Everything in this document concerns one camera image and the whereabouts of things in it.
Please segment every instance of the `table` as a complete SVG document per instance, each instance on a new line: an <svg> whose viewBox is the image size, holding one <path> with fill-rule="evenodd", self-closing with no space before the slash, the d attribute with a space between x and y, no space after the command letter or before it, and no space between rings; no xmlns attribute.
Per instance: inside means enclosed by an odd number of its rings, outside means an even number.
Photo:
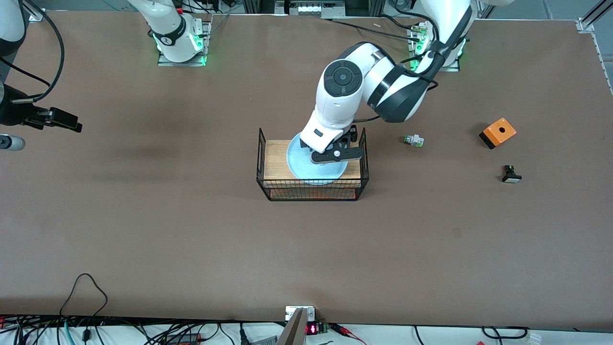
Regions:
<svg viewBox="0 0 613 345"><path fill-rule="evenodd" d="M367 125L359 201L273 203L255 181L258 128L300 131L346 47L372 40L398 61L406 42L231 16L208 66L158 68L137 13L50 15L66 65L41 104L83 133L2 129L28 142L0 155L2 312L57 313L87 271L115 316L280 320L313 304L330 322L613 325L613 98L573 22L477 21L462 71L439 74L410 121ZM51 78L58 55L31 25L15 64ZM489 150L478 134L500 117L518 134ZM423 148L399 142L414 133ZM505 164L519 184L500 182ZM66 312L101 301L83 282Z"/></svg>

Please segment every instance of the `wire basket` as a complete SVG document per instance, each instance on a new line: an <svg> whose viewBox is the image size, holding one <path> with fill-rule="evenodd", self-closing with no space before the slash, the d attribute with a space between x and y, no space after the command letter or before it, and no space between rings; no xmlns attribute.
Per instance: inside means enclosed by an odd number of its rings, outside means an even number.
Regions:
<svg viewBox="0 0 613 345"><path fill-rule="evenodd" d="M359 161L349 162L355 165L355 172L350 174L351 178L345 178L347 173L333 180L270 178L266 174L266 138L260 128L257 150L257 184L270 201L356 201L368 183L365 128L362 129L358 146L362 148L364 155Z"/></svg>

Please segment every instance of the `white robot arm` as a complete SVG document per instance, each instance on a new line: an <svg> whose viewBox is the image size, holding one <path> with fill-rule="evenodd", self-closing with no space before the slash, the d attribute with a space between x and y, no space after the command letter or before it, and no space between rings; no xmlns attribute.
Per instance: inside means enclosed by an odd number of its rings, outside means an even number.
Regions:
<svg viewBox="0 0 613 345"><path fill-rule="evenodd" d="M185 62L204 49L202 20L179 14L172 0L128 1L145 17L158 49L168 60Z"/></svg>
<svg viewBox="0 0 613 345"><path fill-rule="evenodd" d="M23 5L18 0L0 0L0 56L17 51L26 38Z"/></svg>
<svg viewBox="0 0 613 345"><path fill-rule="evenodd" d="M512 2L489 1L501 5ZM345 50L319 79L315 109L300 133L303 147L318 153L337 150L334 144L354 123L360 100L385 122L403 122L415 114L434 76L457 56L462 48L460 43L477 16L474 0L422 0L422 5L433 21L435 32L415 72L395 64L383 49L369 42ZM343 156L341 159L316 153L311 157L314 163L359 158Z"/></svg>

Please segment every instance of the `light blue plate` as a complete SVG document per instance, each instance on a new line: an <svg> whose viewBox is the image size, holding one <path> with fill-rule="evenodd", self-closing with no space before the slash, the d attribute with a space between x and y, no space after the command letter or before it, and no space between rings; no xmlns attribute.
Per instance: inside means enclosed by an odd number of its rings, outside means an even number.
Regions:
<svg viewBox="0 0 613 345"><path fill-rule="evenodd" d="M311 153L308 147L304 149L300 147L300 133L296 134L287 147L287 165L297 179L322 180L306 181L309 184L329 184L331 180L341 177L349 164L346 161L314 164L311 161Z"/></svg>

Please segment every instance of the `wire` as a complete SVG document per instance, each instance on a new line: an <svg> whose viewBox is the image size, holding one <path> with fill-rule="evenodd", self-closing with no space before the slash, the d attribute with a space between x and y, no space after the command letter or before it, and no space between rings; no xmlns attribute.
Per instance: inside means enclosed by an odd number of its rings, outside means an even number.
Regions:
<svg viewBox="0 0 613 345"><path fill-rule="evenodd" d="M201 5L199 2L197 2L197 1L194 1L194 3L195 3L196 5L198 5L198 7L194 7L194 6L190 5L190 4L186 4L186 3L185 3L183 0L173 0L173 1L179 2L181 5L183 5L183 6L187 6L187 7L189 7L190 9L194 9L194 10L203 10L204 12L206 12L206 13L208 13L208 14L210 14L210 13L211 13L211 12L209 12L209 10L210 10L210 9L206 9L206 8L202 7L202 5Z"/></svg>
<svg viewBox="0 0 613 345"><path fill-rule="evenodd" d="M217 324L217 329L215 330L215 333L213 333L213 335L211 335L211 336L210 336L210 337L208 337L208 338L205 338L205 339L204 339L204 340L202 340L202 341L207 341L207 340L209 340L209 339L212 339L212 338L213 338L213 337L214 337L214 336L217 334L217 332L219 332L219 328L220 328L220 327L219 327L219 324Z"/></svg>
<svg viewBox="0 0 613 345"><path fill-rule="evenodd" d="M64 330L66 331L66 338L68 338L70 345L75 345L75 341L72 340L72 335L70 335L70 331L68 330L68 319L64 320Z"/></svg>
<svg viewBox="0 0 613 345"><path fill-rule="evenodd" d="M218 325L219 325L219 330L221 331L221 333L223 333L226 337L228 337L228 339L230 339L230 341L232 342L232 345L236 345L234 344L234 340L232 340L232 338L226 332L224 332L224 329L221 327L221 324L218 324Z"/></svg>
<svg viewBox="0 0 613 345"><path fill-rule="evenodd" d="M121 11L121 10L120 10L120 9L118 9L117 7L115 7L115 6L111 5L111 4L109 4L109 3L107 2L107 0L102 0L102 1L103 1L105 4L107 4L107 5L108 5L110 8L112 8L113 10L115 10L115 11Z"/></svg>
<svg viewBox="0 0 613 345"><path fill-rule="evenodd" d="M332 23L338 23L338 24L350 26L352 28L356 28L356 29L364 30L364 31L369 31L369 32L375 33L375 34L380 34L380 35L384 35L384 36L402 38L402 39L407 39L409 41L419 42L419 39L416 39L414 37L396 35L396 34L386 33L384 31L378 31L378 30L373 30L373 29L370 29L370 28L364 28L363 26L359 26L359 25L355 25L355 24L351 24L351 23L345 23L344 21L334 21L332 19L327 19L327 20L331 21Z"/></svg>
<svg viewBox="0 0 613 345"><path fill-rule="evenodd" d="M410 30L410 29L411 29L411 27L410 27L410 26L400 24L400 23L399 23L399 22L398 22L396 19L394 19L394 18L393 18L392 16L390 16L390 15L387 15L387 14L381 14L381 16L382 16L383 18L387 18L387 19L391 20L391 21L392 21L392 23L396 24L396 26L398 26L399 28L403 28L403 29L405 29L405 30Z"/></svg>
<svg viewBox="0 0 613 345"><path fill-rule="evenodd" d="M230 13L232 13L234 10L236 9L230 9L228 11L228 13L226 13L226 15L219 21L219 23L217 23L217 25L215 25L215 27L213 28L213 30L211 30L211 33L208 34L209 36L212 36L213 33L217 30L217 28L219 28L219 26L228 19L228 17L230 17Z"/></svg>
<svg viewBox="0 0 613 345"><path fill-rule="evenodd" d="M98 335L98 339L100 339L100 343L102 345L104 345L104 341L102 340L102 337L100 336L100 332L98 331L98 325L94 324L94 329L96 330L96 334Z"/></svg>
<svg viewBox="0 0 613 345"><path fill-rule="evenodd" d="M365 342L364 342L364 340L362 340L362 339L360 339L360 338L356 337L355 335L350 335L349 337L350 337L351 339L355 339L355 340L359 341L360 343L362 343L362 344L364 344L364 345L368 345L367 343L365 343Z"/></svg>
<svg viewBox="0 0 613 345"><path fill-rule="evenodd" d="M38 339L40 339L40 336L43 335L43 333L45 333L45 331L49 328L49 324L45 324L45 328L42 329L42 332L38 333L38 330L36 331L36 339L34 339L34 342L32 343L32 345L36 345L38 344Z"/></svg>
<svg viewBox="0 0 613 345"><path fill-rule="evenodd" d="M351 123L370 122L370 121L376 120L377 118L380 118L380 116L377 115L371 118L358 118L357 120L353 120Z"/></svg>
<svg viewBox="0 0 613 345"><path fill-rule="evenodd" d="M419 54L419 55L415 55L414 57L412 57L412 58L408 58L408 59L404 59L404 60L402 60L402 61L401 61L401 62L399 62L399 63L407 63L407 62L409 62L409 61L419 60L419 59L423 58L423 57L424 57L424 55L425 55L425 53L422 53L422 54Z"/></svg>
<svg viewBox="0 0 613 345"><path fill-rule="evenodd" d="M428 17L425 14L419 14L419 13L415 13L415 12L409 12L409 11L404 11L398 8L398 0L394 1L394 9L396 11L398 11L398 13L403 14L403 15L412 15L414 17L417 18L422 18L425 19L427 21L430 22L430 24L432 24L432 33L434 35L434 39L433 41L436 41L439 39L439 35L438 35L438 25L436 24L436 22L434 20L432 20L432 18Z"/></svg>
<svg viewBox="0 0 613 345"><path fill-rule="evenodd" d="M428 87L427 91L433 90L433 89L438 87L438 82L436 80L428 78L428 77L424 76L423 74L415 73L415 72L409 71L409 70L406 70L405 74L410 76L410 77L420 78L422 80L427 81L428 83L434 84L431 87Z"/></svg>
<svg viewBox="0 0 613 345"><path fill-rule="evenodd" d="M24 0L24 1L30 4L30 6L32 6L35 10L37 10L43 16L43 18L49 22L49 25L53 29L53 32L55 32L55 36L57 36L58 43L59 43L58 71L56 72L55 78L53 78L51 85L49 85L49 87L47 88L47 91L43 92L41 95L31 96L31 98L28 99L27 103L34 103L34 102L38 102L41 99L45 98L49 94L49 92L53 90L55 85L58 83L59 76L62 74L62 69L64 68L64 57L66 56L66 49L64 48L64 41L62 40L62 35L59 33L58 27L55 26L53 20L51 20L51 18L49 18L49 16L42 9L40 9L40 7L38 7L35 3L33 3L32 0Z"/></svg>
<svg viewBox="0 0 613 345"><path fill-rule="evenodd" d="M425 345L424 342L421 340L421 337L419 336L419 330L417 330L417 326L413 326L413 328L415 328L415 335L417 336L417 340L419 340L419 344Z"/></svg>
<svg viewBox="0 0 613 345"><path fill-rule="evenodd" d="M496 334L495 336L488 334L485 329L486 328L490 328L494 331L494 333ZM528 329L525 327L510 327L509 329L518 329L518 330L523 330L524 333L521 335L517 335L517 336L501 336L500 332L498 332L498 330L493 327L493 326L483 326L481 327L481 333L483 333L484 336L490 338L490 339L494 339L494 340L498 340L500 342L500 345L503 345L502 340L503 339L509 339L509 340L518 340L518 339L524 339L525 337L528 336Z"/></svg>
<svg viewBox="0 0 613 345"><path fill-rule="evenodd" d="M104 309L104 307L106 307L107 303L109 302L109 296L107 296L107 294L100 289L100 287L98 286L98 283L96 283L96 280L94 279L94 277L91 276L91 274L89 273L81 273L77 276L77 278L75 279L74 284L72 284L72 290L70 290L70 294L68 295L68 298L66 298L66 301L64 301L64 304L62 304L62 307L59 309L59 316L63 317L63 311L64 311L64 307L66 307L66 305L68 304L68 302L70 301L70 298L72 297L72 294L75 292L75 288L77 287L77 283L79 278L81 278L82 276L87 276L91 279L91 282L94 283L94 286L96 287L96 289L98 289L98 291L100 291L100 293L104 296L104 304L98 308L98 310L91 315L91 317L96 316L96 314L98 314L102 309Z"/></svg>
<svg viewBox="0 0 613 345"><path fill-rule="evenodd" d="M10 68L12 68L12 69L16 70L16 71L17 71L17 72L19 72L19 73L25 74L26 76L28 76L28 77L30 77L30 78L32 78L32 79L36 79L36 80L38 80L39 82L41 82L41 83L45 84L46 86L51 86L51 84L50 84L48 81L46 81L45 79L43 79L43 78L41 78L41 77L38 77L38 76L35 76L34 74L31 74L30 72L27 72L27 71L22 70L21 68L19 68L19 67L15 66L14 64L12 64L12 63L10 63L10 62L6 61L4 58L0 58L0 61L2 61L2 62L5 64L5 65L7 65L8 67L10 67Z"/></svg>

